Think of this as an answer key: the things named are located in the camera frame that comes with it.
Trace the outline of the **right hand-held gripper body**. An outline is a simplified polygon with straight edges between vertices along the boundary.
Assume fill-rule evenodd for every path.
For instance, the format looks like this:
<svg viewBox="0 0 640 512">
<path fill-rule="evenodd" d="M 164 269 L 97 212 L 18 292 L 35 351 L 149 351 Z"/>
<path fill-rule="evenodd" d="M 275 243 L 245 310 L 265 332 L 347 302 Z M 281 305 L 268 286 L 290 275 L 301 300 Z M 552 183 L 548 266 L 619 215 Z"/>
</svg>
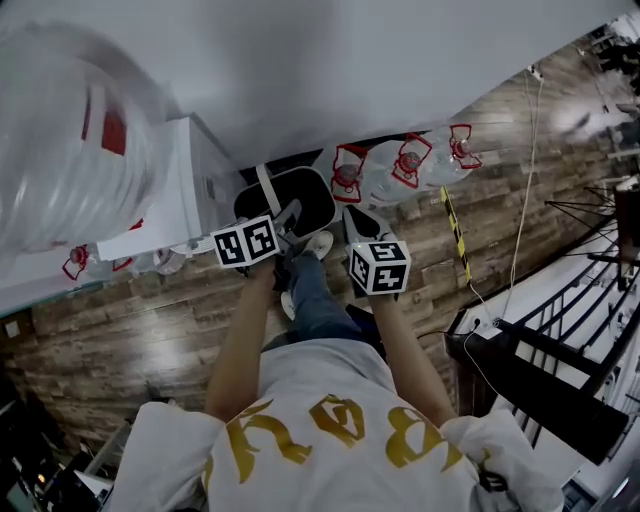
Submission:
<svg viewBox="0 0 640 512">
<path fill-rule="evenodd" d="M 342 211 L 347 271 L 357 296 L 406 290 L 411 268 L 407 244 L 374 211 L 349 204 Z"/>
</svg>

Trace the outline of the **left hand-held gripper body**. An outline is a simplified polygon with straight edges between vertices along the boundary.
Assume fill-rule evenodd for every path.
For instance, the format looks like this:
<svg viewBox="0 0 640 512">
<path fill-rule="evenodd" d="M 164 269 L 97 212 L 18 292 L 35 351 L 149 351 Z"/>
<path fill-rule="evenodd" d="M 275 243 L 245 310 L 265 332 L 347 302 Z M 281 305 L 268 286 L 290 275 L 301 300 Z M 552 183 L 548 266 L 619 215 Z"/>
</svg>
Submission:
<svg viewBox="0 0 640 512">
<path fill-rule="evenodd" d="M 211 233 L 219 265 L 246 269 L 271 257 L 285 257 L 292 247 L 287 239 L 295 215 L 281 212 L 275 219 L 263 215 Z"/>
</svg>

